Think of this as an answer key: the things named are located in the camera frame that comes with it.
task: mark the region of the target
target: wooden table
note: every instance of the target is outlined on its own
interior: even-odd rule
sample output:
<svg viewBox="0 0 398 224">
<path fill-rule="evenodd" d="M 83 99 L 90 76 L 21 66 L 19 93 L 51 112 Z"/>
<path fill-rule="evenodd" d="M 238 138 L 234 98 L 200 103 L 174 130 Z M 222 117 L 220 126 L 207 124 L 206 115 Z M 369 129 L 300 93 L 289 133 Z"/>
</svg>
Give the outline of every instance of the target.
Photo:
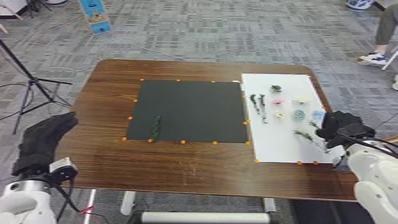
<svg viewBox="0 0 398 224">
<path fill-rule="evenodd" d="M 245 144 L 124 141 L 140 79 L 232 81 L 241 73 L 309 74 L 294 65 L 104 60 L 87 81 L 72 110 L 79 124 L 67 133 L 56 157 L 78 165 L 76 187 L 291 199 L 353 200 L 351 174 L 330 165 L 254 163 Z"/>
</svg>

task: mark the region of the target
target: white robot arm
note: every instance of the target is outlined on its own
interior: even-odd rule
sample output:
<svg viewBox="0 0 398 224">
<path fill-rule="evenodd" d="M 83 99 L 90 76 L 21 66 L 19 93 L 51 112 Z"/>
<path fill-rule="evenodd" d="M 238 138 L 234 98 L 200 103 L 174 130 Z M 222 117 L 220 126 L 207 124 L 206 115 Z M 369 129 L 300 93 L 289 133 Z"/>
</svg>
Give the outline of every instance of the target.
<svg viewBox="0 0 398 224">
<path fill-rule="evenodd" d="M 0 220 L 5 224 L 56 224 L 46 182 L 24 180 L 5 186 L 0 198 Z"/>
<path fill-rule="evenodd" d="M 369 141 L 378 148 L 385 145 Z M 355 198 L 376 224 L 398 223 L 398 159 L 355 144 L 346 149 L 348 167 L 357 176 Z"/>
</svg>

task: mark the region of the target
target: small object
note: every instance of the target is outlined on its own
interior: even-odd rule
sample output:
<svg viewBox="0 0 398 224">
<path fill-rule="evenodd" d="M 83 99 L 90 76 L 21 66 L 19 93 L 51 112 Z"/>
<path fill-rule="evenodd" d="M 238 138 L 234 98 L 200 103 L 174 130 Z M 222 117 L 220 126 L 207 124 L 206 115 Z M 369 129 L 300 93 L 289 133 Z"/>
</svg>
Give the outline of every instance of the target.
<svg viewBox="0 0 398 224">
<path fill-rule="evenodd" d="M 302 111 L 302 110 L 294 110 L 294 112 L 293 112 L 293 120 L 294 120 L 294 121 L 302 121 L 303 118 L 305 118 L 305 113 L 303 113 L 303 111 Z"/>
<path fill-rule="evenodd" d="M 280 93 L 282 92 L 282 87 L 278 85 L 271 85 L 270 90 L 271 90 L 273 93 Z"/>
<path fill-rule="evenodd" d="M 161 121 L 161 117 L 156 116 L 152 120 L 152 130 L 150 130 L 150 138 L 149 138 L 152 142 L 156 142 L 158 135 L 159 135 L 159 125 L 161 125 L 159 121 Z"/>
<path fill-rule="evenodd" d="M 275 104 L 275 105 L 280 105 L 280 104 L 282 104 L 282 102 L 284 102 L 284 100 L 282 100 L 282 99 L 273 99 L 273 100 L 271 100 L 271 104 Z"/>
<path fill-rule="evenodd" d="M 319 129 L 319 126 L 318 126 L 318 124 L 316 124 L 312 121 L 309 121 L 309 125 L 310 125 L 316 129 Z"/>
<path fill-rule="evenodd" d="M 310 142 L 314 141 L 312 136 L 305 132 L 294 130 L 294 135 L 300 135 Z"/>
<path fill-rule="evenodd" d="M 314 121 L 321 121 L 323 120 L 323 117 L 325 117 L 325 112 L 319 111 L 319 110 L 314 110 L 312 111 L 312 120 Z"/>
<path fill-rule="evenodd" d="M 254 109 L 259 115 L 259 108 L 257 108 L 257 103 L 255 103 L 255 94 L 250 95 L 250 101 L 252 101 L 252 105 L 254 105 Z"/>
<path fill-rule="evenodd" d="M 305 103 L 309 103 L 309 98 L 307 98 L 305 96 L 296 96 L 296 97 L 293 98 L 293 101 L 294 101 L 300 105 L 303 105 Z"/>
<path fill-rule="evenodd" d="M 268 124 L 266 122 L 266 112 L 264 112 L 264 95 L 259 94 L 259 110 L 261 110 L 261 118 L 262 118 L 262 123 Z"/>
<path fill-rule="evenodd" d="M 284 118 L 284 115 L 282 115 L 282 113 L 280 113 L 280 112 L 277 112 L 277 113 L 275 113 L 275 117 L 277 117 L 278 119 L 282 119 L 282 118 Z"/>
</svg>

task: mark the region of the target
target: black cloth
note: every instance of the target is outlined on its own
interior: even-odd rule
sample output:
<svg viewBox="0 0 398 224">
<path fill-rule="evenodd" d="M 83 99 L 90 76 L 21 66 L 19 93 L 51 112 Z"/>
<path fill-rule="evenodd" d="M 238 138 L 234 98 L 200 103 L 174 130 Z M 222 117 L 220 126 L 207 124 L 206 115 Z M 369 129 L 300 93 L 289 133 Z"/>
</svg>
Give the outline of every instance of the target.
<svg viewBox="0 0 398 224">
<path fill-rule="evenodd" d="M 47 171 L 60 138 L 76 124 L 76 113 L 69 112 L 51 116 L 26 129 L 19 144 L 19 158 L 12 167 L 14 176 L 24 172 L 39 174 Z"/>
<path fill-rule="evenodd" d="M 337 145 L 351 144 L 341 135 L 351 138 L 374 137 L 374 130 L 364 126 L 360 117 L 337 111 L 326 112 L 316 135 L 326 141 L 326 148 L 332 148 Z"/>
</svg>

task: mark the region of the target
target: blue object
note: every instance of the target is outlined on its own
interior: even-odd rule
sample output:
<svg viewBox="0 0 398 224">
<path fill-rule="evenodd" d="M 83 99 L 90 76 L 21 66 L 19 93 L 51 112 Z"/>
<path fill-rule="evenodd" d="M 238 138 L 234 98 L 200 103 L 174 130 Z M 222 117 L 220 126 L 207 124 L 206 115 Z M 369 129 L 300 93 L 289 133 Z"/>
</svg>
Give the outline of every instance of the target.
<svg viewBox="0 0 398 224">
<path fill-rule="evenodd" d="M 104 33 L 110 31 L 108 15 L 103 7 L 103 0 L 79 0 L 85 17 L 90 24 L 92 33 Z"/>
<path fill-rule="evenodd" d="M 325 112 L 319 111 L 319 110 L 314 110 L 312 111 L 312 120 L 314 121 L 321 121 L 323 120 L 323 117 L 325 117 Z"/>
</svg>

